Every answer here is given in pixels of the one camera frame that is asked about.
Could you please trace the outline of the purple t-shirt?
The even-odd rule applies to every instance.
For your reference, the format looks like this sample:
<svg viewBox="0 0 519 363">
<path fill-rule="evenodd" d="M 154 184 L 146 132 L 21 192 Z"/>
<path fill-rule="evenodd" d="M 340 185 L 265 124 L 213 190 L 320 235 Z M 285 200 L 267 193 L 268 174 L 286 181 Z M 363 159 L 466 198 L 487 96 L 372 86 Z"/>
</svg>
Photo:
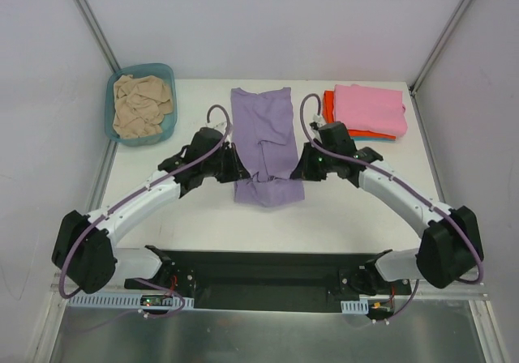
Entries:
<svg viewBox="0 0 519 363">
<path fill-rule="evenodd" d="M 234 201 L 281 207 L 303 201 L 303 183 L 292 180 L 298 164 L 291 89 L 230 93 L 233 142 L 250 177 L 234 184 Z"/>
</svg>

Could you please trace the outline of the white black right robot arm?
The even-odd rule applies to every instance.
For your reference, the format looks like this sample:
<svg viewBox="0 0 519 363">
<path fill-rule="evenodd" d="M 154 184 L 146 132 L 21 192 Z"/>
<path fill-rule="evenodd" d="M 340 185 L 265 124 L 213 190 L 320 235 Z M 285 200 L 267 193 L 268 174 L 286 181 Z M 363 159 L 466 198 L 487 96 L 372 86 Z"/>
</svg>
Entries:
<svg viewBox="0 0 519 363">
<path fill-rule="evenodd" d="M 436 288 L 454 281 L 478 284 L 483 278 L 483 245 L 477 217 L 468 207 L 458 209 L 429 198 L 399 178 L 370 147 L 357 148 L 341 122 L 321 116 L 303 129 L 307 142 L 291 173 L 294 180 L 321 182 L 335 173 L 366 191 L 398 214 L 420 239 L 418 248 L 385 250 L 351 276 L 350 287 L 374 296 L 395 281 L 426 280 Z"/>
</svg>

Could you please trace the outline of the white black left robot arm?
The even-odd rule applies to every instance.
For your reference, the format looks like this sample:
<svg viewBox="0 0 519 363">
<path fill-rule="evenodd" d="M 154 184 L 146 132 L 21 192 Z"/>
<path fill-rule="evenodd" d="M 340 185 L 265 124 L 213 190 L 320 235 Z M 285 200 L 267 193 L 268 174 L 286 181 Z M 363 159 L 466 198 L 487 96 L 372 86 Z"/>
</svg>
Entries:
<svg viewBox="0 0 519 363">
<path fill-rule="evenodd" d="M 61 271 L 59 288 L 70 279 L 87 294 L 112 280 L 132 288 L 169 290 L 174 265 L 165 251 L 153 245 L 123 249 L 118 243 L 155 211 L 200 187 L 205 178 L 229 183 L 249 176 L 235 145 L 220 131 L 201 128 L 179 153 L 163 160 L 143 184 L 114 205 L 63 217 L 51 256 Z"/>
</svg>

